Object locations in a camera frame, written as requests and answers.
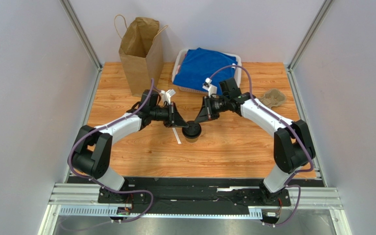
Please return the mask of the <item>black plastic cup lid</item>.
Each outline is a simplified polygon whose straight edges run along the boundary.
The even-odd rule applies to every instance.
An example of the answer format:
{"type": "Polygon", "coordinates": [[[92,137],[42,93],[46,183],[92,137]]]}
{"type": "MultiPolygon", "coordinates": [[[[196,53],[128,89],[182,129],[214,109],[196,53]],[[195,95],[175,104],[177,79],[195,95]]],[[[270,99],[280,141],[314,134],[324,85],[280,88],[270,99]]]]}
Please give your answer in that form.
{"type": "Polygon", "coordinates": [[[199,123],[196,123],[194,121],[188,121],[187,122],[188,127],[182,128],[182,134],[187,139],[195,139],[200,137],[202,133],[202,127],[199,123]]]}

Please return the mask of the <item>brown paper coffee cup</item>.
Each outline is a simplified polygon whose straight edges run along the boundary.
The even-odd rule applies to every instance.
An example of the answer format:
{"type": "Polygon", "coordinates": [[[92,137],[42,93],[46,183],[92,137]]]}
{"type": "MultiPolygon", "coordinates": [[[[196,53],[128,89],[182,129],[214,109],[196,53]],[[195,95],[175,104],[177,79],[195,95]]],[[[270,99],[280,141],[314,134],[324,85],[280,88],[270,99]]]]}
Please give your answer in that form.
{"type": "Polygon", "coordinates": [[[199,136],[185,136],[185,139],[189,143],[194,143],[198,141],[199,136]]]}

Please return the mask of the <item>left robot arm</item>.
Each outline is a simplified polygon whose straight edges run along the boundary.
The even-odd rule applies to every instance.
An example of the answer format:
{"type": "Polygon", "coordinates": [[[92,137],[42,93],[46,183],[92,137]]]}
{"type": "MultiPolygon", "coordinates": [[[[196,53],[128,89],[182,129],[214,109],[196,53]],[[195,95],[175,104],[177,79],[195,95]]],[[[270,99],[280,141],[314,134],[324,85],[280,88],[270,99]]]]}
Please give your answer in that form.
{"type": "Polygon", "coordinates": [[[120,191],[125,178],[110,167],[112,147],[122,138],[160,121],[166,128],[185,128],[188,123],[179,114],[176,104],[159,105],[160,94],[145,90],[139,102],[122,117],[97,127],[82,126],[77,134],[68,165],[79,177],[94,180],[110,191],[120,191]]]}

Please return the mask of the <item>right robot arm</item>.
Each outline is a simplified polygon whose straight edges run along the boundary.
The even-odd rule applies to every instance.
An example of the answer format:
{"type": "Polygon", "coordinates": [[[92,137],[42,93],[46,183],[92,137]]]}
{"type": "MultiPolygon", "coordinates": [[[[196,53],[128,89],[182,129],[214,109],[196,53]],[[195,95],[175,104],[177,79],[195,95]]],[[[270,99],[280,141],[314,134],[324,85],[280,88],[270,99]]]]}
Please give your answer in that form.
{"type": "Polygon", "coordinates": [[[275,165],[259,185],[258,198],[263,204],[277,201],[292,178],[305,165],[313,170],[315,150],[308,125],[303,120],[283,118],[260,102],[251,92],[243,93],[233,78],[219,83],[222,94],[215,94],[216,86],[210,78],[203,83],[208,95],[195,122],[216,120],[220,113],[232,111],[266,131],[274,139],[275,165]]]}

